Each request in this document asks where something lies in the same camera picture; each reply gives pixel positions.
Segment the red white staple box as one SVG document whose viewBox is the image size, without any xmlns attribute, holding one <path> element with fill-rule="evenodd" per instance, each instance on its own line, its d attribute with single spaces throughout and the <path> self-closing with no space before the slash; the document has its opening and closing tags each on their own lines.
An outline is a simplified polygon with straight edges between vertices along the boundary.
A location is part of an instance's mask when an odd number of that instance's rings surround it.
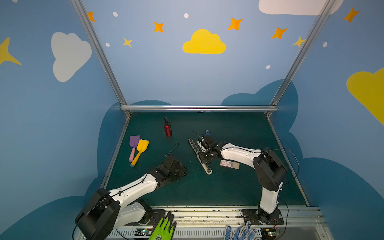
<svg viewBox="0 0 384 240">
<path fill-rule="evenodd" d="M 221 167 L 231 168 L 231 169 L 240 169 L 240 164 L 237 162 L 227 161 L 227 160 L 221 160 L 220 161 Z"/>
</svg>

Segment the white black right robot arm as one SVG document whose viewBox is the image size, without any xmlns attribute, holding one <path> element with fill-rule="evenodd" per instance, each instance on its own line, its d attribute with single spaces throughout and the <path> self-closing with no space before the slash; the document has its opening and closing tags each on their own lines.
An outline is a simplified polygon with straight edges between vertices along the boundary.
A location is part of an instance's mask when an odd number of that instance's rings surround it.
<svg viewBox="0 0 384 240">
<path fill-rule="evenodd" d="M 267 215 L 275 212 L 279 203 L 278 196 L 288 171 L 274 151 L 268 148 L 252 150 L 226 142 L 208 144 L 204 141 L 198 141 L 198 146 L 201 149 L 199 158 L 203 163 L 220 159 L 235 161 L 253 168 L 263 187 L 259 209 Z"/>
</svg>

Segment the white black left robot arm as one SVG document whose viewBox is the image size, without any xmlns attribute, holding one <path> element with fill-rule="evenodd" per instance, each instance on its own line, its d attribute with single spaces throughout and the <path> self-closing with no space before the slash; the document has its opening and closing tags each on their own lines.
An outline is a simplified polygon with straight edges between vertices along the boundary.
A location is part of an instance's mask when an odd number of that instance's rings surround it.
<svg viewBox="0 0 384 240">
<path fill-rule="evenodd" d="M 123 209 L 140 197 L 187 175 L 188 169 L 179 161 L 163 162 L 141 178 L 123 187 L 97 190 L 75 218 L 76 228 L 87 240 L 104 240 L 116 229 Z"/>
</svg>

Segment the long metal stapler magazine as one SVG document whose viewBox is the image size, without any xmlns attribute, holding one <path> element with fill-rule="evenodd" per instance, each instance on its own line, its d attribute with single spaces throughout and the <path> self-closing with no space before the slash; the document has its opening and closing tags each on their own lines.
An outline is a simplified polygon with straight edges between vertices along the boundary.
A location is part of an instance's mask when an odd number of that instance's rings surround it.
<svg viewBox="0 0 384 240">
<path fill-rule="evenodd" d="M 200 158 L 201 151 L 199 150 L 199 148 L 197 147 L 197 145 L 195 144 L 193 139 L 192 138 L 188 138 L 188 142 L 191 145 L 191 147 L 194 150 L 194 152 L 196 153 L 196 157 L 199 160 L 200 164 L 202 165 L 203 169 L 205 170 L 206 174 L 207 175 L 211 175 L 212 174 L 212 169 L 211 169 L 211 167 L 207 163 L 204 163 L 201 160 L 201 158 Z"/>
</svg>

